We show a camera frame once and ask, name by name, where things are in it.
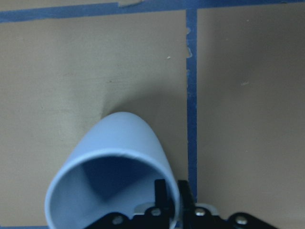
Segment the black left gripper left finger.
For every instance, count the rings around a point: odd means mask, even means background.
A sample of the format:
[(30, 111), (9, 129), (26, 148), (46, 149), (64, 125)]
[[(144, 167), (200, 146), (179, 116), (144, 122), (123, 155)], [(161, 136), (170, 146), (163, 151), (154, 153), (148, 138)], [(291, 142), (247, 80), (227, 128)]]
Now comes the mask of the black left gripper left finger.
[(174, 215), (173, 202), (167, 197), (166, 182), (157, 179), (154, 182), (154, 204), (147, 207), (143, 214), (128, 218), (113, 212), (102, 218), (101, 229), (168, 229)]

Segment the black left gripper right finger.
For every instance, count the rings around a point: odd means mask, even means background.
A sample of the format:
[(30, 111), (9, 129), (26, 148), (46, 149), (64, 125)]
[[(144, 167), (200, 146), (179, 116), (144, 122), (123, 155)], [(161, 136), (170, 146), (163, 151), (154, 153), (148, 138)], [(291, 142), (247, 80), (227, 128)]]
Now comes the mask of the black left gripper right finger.
[(217, 209), (208, 204), (195, 203), (191, 187), (186, 180), (179, 180), (182, 198), (182, 228), (184, 229), (275, 229), (276, 227), (244, 212), (223, 219)]

